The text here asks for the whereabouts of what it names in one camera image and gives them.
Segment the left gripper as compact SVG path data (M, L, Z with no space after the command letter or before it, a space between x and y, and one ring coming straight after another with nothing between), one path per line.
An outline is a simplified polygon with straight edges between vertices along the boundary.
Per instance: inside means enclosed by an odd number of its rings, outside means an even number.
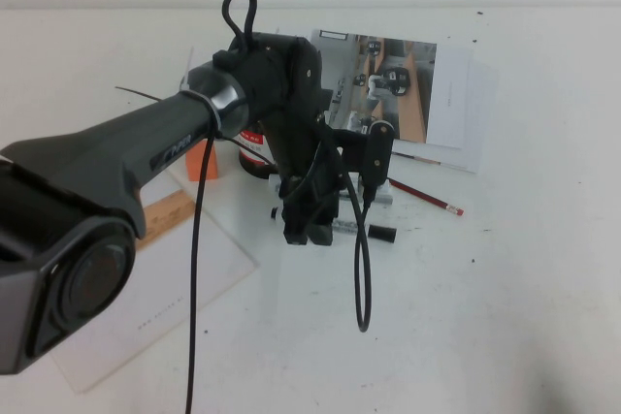
M310 239L315 245L330 246L342 184L324 142L324 112L279 107L261 118L261 127L278 167L287 243L306 245Z

